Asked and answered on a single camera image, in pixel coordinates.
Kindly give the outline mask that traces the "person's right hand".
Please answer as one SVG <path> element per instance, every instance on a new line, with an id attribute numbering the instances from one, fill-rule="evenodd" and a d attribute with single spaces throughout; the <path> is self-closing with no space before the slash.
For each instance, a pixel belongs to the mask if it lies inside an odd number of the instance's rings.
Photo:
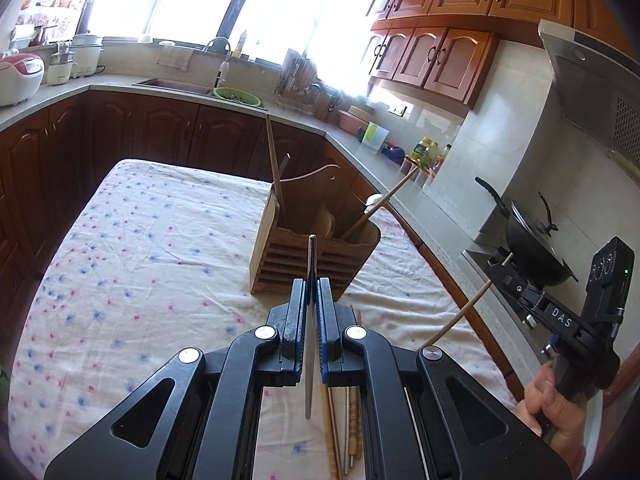
<path id="1" fill-rule="evenodd" d="M 542 428 L 536 416 L 543 414 L 555 428 L 549 445 L 567 462 L 574 460 L 582 449 L 586 404 L 576 404 L 559 393 L 550 363 L 544 364 L 525 387 L 524 399 L 518 402 L 514 414 L 538 437 Z"/>

